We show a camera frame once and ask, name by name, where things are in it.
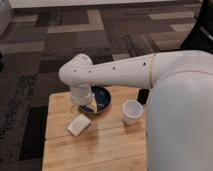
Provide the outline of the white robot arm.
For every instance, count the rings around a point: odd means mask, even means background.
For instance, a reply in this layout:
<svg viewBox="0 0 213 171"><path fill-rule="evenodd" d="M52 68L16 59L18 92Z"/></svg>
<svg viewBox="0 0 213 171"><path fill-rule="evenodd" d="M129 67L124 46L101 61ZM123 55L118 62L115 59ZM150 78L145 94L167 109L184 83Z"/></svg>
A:
<svg viewBox="0 0 213 171"><path fill-rule="evenodd" d="M213 171L213 54L170 51L102 64L78 54L58 75L78 105L91 102L96 84L148 89L148 171Z"/></svg>

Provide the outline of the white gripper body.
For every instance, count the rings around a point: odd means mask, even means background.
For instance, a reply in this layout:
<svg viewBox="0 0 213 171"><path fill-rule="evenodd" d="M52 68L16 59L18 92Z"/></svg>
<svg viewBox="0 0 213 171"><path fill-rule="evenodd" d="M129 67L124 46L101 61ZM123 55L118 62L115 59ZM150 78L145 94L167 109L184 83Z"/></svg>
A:
<svg viewBox="0 0 213 171"><path fill-rule="evenodd" d="M90 104L93 101L91 86L88 84L70 88L71 101L79 106Z"/></svg>

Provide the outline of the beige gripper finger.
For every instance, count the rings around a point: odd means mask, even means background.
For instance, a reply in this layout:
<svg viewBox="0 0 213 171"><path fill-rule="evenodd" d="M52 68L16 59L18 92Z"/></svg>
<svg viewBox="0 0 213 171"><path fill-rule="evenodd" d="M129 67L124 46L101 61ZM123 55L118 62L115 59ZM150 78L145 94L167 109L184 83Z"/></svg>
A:
<svg viewBox="0 0 213 171"><path fill-rule="evenodd" d="M71 112L74 114L78 114L79 113L78 105L72 105Z"/></svg>
<svg viewBox="0 0 213 171"><path fill-rule="evenodd" d="M90 104L89 104L89 108L96 113L98 111L98 106L97 106L97 102L95 100L93 100Z"/></svg>

